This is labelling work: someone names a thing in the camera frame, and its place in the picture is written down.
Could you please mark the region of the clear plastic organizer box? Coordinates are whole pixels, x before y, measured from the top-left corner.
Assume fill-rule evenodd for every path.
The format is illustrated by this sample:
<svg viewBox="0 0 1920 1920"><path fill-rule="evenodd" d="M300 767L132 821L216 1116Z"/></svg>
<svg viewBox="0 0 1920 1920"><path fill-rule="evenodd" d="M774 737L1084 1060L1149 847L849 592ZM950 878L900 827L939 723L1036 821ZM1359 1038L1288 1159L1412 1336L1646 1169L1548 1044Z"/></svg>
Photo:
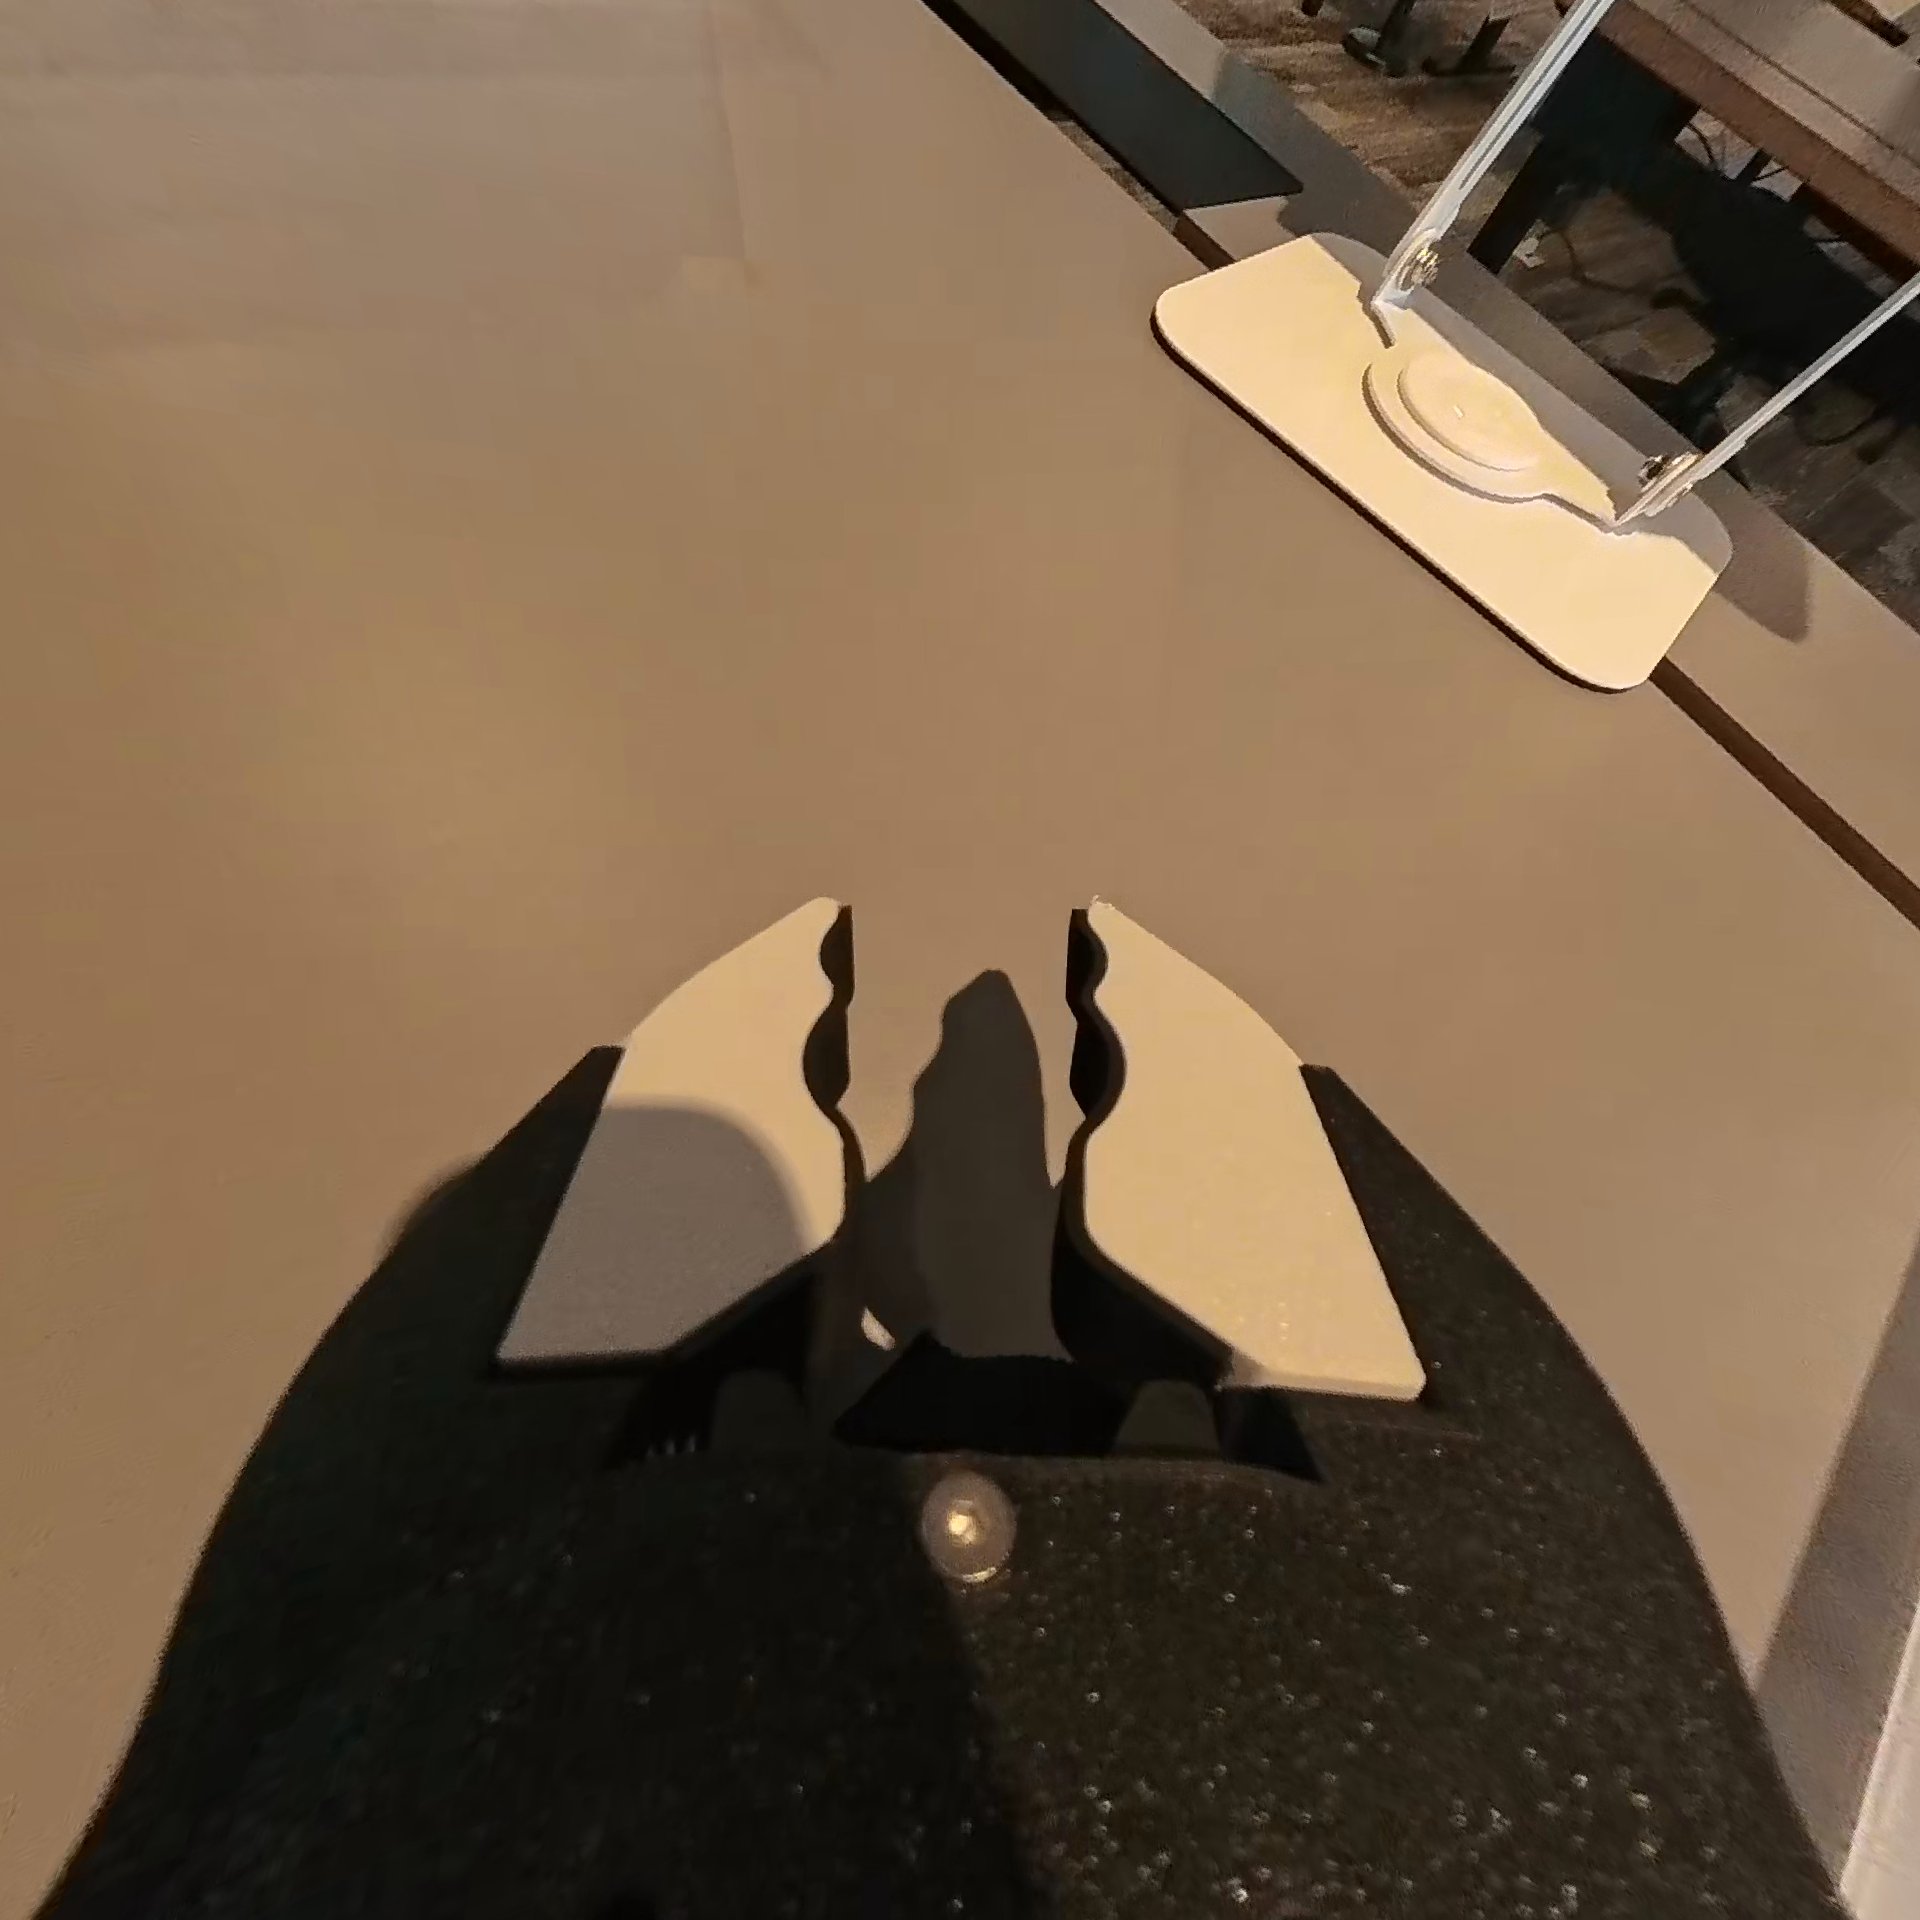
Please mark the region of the clear plastic organizer box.
<svg viewBox="0 0 1920 1920"><path fill-rule="evenodd" d="M1890 1310L1759 1678L1842 1917L1918 1915L1918 1300Z"/></svg>

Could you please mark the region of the white document stand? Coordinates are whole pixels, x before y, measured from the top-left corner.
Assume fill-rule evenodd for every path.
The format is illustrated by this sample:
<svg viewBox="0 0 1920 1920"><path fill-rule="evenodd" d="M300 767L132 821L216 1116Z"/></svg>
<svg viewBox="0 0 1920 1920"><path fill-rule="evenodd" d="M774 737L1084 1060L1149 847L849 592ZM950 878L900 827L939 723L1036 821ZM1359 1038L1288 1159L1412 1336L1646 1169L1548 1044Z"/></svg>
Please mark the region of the white document stand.
<svg viewBox="0 0 1920 1920"><path fill-rule="evenodd" d="M1733 540L1698 499L1916 302L1872 307L1710 450L1645 452L1432 293L1462 207L1610 12L1575 5L1393 253L1319 233L1169 288L1163 347L1565 679L1646 685Z"/></svg>

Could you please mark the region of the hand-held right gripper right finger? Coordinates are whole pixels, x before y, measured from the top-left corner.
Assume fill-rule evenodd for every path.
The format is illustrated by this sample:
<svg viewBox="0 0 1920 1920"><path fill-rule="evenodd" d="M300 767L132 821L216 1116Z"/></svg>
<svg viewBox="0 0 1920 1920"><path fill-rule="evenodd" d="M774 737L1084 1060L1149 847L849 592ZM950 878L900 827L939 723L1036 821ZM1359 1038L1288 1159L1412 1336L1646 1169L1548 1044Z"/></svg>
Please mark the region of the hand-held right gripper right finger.
<svg viewBox="0 0 1920 1920"><path fill-rule="evenodd" d="M1428 1391L1299 1051L1108 898L1069 922L1059 1341L1129 1394L1411 1408Z"/></svg>

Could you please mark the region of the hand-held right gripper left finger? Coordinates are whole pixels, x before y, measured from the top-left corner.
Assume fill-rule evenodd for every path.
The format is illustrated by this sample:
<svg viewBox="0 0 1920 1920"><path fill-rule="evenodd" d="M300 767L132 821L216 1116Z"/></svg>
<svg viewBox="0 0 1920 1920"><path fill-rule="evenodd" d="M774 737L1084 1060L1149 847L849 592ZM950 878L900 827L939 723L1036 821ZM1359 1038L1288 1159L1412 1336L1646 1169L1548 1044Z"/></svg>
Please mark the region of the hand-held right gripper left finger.
<svg viewBox="0 0 1920 1920"><path fill-rule="evenodd" d="M853 907L816 897L629 1033L494 1351L509 1381L780 1381L833 1422L866 1184Z"/></svg>

